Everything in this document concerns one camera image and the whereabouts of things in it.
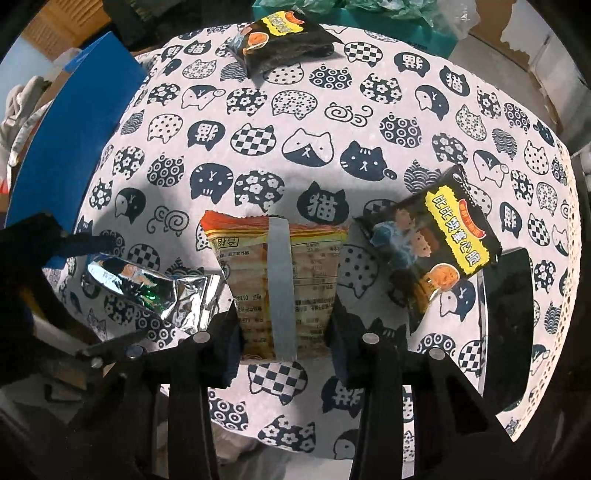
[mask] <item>wall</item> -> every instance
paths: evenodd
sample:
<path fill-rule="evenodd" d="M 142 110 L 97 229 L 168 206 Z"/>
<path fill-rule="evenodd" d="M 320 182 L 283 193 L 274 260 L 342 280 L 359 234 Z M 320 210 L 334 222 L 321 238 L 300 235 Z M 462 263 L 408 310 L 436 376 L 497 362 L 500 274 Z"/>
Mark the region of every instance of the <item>wall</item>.
<path fill-rule="evenodd" d="M 4 118 L 6 96 L 12 87 L 26 84 L 35 75 L 43 77 L 51 67 L 47 58 L 18 37 L 0 64 L 0 118 Z"/>

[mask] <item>blue panel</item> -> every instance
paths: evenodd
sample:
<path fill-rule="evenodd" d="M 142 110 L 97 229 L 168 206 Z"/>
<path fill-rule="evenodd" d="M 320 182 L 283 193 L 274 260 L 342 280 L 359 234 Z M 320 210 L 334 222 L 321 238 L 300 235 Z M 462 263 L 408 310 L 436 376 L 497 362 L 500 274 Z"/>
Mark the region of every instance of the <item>blue panel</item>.
<path fill-rule="evenodd" d="M 33 138 L 14 185 L 7 226 L 45 210 L 73 232 L 100 153 L 146 76 L 112 33 L 87 50 Z M 48 266 L 63 264 L 54 259 Z"/>

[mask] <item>orange snack package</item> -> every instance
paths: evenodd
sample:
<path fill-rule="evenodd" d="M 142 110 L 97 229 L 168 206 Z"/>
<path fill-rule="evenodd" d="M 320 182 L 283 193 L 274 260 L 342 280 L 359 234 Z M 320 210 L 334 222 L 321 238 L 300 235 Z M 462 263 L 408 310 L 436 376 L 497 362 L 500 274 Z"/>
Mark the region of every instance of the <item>orange snack package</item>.
<path fill-rule="evenodd" d="M 347 229 L 289 225 L 267 216 L 236 218 L 211 210 L 201 225 L 236 301 L 246 340 L 243 361 L 328 356 L 324 330 L 335 300 L 339 252 Z M 288 243 L 283 245 L 282 238 Z M 288 343 L 293 340 L 297 353 L 276 345 L 286 338 Z"/>

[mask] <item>white cloth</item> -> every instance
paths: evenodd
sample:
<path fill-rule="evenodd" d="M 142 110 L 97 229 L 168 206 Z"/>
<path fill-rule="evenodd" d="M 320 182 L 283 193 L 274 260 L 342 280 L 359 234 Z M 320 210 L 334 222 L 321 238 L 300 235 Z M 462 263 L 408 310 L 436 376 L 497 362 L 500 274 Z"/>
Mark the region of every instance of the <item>white cloth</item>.
<path fill-rule="evenodd" d="M 503 248 L 525 247 L 532 260 L 530 381 L 523 400 L 498 415 L 517 438 L 549 383 L 576 295 L 578 203 L 566 149 L 492 85 L 356 28 L 335 27 L 343 44 L 329 57 L 304 57 L 248 80 L 223 45 L 238 28 L 181 35 L 150 54 L 152 75 L 105 146 L 79 229 L 113 235 L 115 253 L 161 272 L 218 270 L 199 226 L 206 209 L 340 223 L 408 197 L 460 162 Z M 133 199 L 143 196 L 145 208 Z M 346 308 L 367 325 L 377 317 L 386 327 L 406 322 L 388 296 L 387 269 L 357 227 L 341 253 Z M 147 326 L 147 346 L 155 349 L 184 336 L 104 292 L 82 289 L 83 269 L 83 258 L 70 259 L 58 292 L 103 338 Z M 436 298 L 408 346 L 442 346 L 477 385 L 484 360 L 478 320 L 474 301 Z M 342 387 L 330 359 L 301 360 L 241 366 L 229 389 L 210 392 L 210 407 L 214 421 L 268 445 L 350 458 L 361 395 Z M 412 463 L 408 391 L 404 398 L 404 460 Z"/>

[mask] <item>black snack bag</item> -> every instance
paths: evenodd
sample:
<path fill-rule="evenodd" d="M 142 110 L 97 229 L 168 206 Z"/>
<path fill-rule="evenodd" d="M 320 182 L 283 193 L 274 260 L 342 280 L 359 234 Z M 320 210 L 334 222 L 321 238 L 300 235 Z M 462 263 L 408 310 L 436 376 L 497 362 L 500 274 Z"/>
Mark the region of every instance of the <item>black snack bag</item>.
<path fill-rule="evenodd" d="M 342 43 L 302 12 L 282 10 L 244 27 L 228 49 L 252 78 L 332 42 Z"/>
<path fill-rule="evenodd" d="M 462 290 L 475 296 L 473 288 L 465 288 L 467 278 L 501 254 L 501 244 L 466 183 L 464 169 L 455 165 L 421 192 L 356 218 L 392 268 L 390 281 L 407 298 L 410 333 L 438 293 Z"/>

